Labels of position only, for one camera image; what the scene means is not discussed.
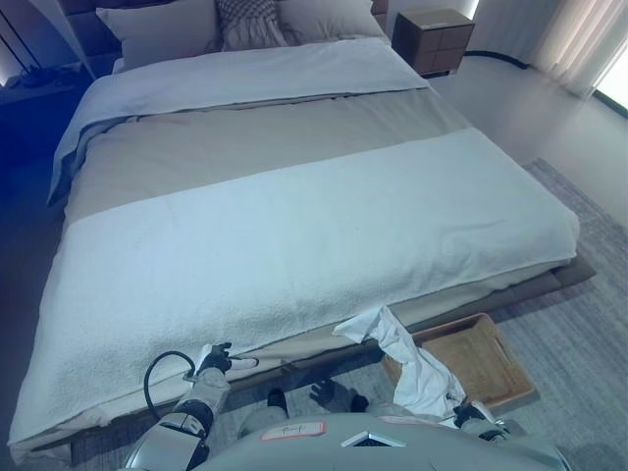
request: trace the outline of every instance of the label sticker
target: label sticker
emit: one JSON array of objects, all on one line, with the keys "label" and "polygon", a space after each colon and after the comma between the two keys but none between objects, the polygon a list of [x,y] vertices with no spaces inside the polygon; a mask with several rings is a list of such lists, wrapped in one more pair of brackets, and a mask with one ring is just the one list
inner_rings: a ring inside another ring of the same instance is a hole
[{"label": "label sticker", "polygon": [[327,424],[325,422],[303,422],[301,424],[289,424],[283,427],[267,430],[260,440],[267,442],[269,440],[285,440],[299,439],[302,437],[316,437],[327,432]]}]

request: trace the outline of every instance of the crumpled white fabric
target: crumpled white fabric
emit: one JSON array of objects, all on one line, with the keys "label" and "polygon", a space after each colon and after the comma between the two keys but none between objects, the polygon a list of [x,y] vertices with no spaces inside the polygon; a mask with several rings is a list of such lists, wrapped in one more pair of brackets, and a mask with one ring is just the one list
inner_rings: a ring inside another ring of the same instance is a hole
[{"label": "crumpled white fabric", "polygon": [[412,336],[388,307],[365,312],[334,329],[335,336],[345,336],[356,343],[367,337],[401,363],[401,377],[394,390],[393,402],[410,412],[431,416],[435,422],[453,415],[466,393],[458,379],[429,351],[417,348]]}]

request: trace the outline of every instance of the pillow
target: pillow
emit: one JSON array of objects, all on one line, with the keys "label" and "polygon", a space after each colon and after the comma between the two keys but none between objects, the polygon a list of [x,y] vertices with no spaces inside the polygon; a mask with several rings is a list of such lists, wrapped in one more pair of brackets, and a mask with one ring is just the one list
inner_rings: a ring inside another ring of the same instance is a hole
[{"label": "pillow", "polygon": [[288,46],[274,0],[216,0],[225,51]]},{"label": "pillow", "polygon": [[132,9],[97,8],[96,15],[122,42],[125,70],[220,51],[214,0],[177,0]]},{"label": "pillow", "polygon": [[371,15],[371,0],[282,0],[277,5],[290,45],[386,34]]}]

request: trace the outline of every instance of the wooden tray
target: wooden tray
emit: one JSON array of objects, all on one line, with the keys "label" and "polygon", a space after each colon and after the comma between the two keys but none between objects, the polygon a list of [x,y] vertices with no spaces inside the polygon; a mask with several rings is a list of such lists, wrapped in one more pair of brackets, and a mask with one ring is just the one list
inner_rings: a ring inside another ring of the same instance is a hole
[{"label": "wooden tray", "polygon": [[[458,377],[468,400],[495,408],[534,392],[534,384],[487,314],[421,331],[412,336]],[[382,364],[392,383],[401,365],[384,356]]]}]

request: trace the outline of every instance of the checkered pillow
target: checkered pillow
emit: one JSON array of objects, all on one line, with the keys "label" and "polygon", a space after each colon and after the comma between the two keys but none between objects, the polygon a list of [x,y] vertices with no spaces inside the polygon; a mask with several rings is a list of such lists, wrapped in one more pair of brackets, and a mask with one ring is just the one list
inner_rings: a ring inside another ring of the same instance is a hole
[{"label": "checkered pillow", "polygon": [[225,51],[287,46],[274,0],[217,0]]}]

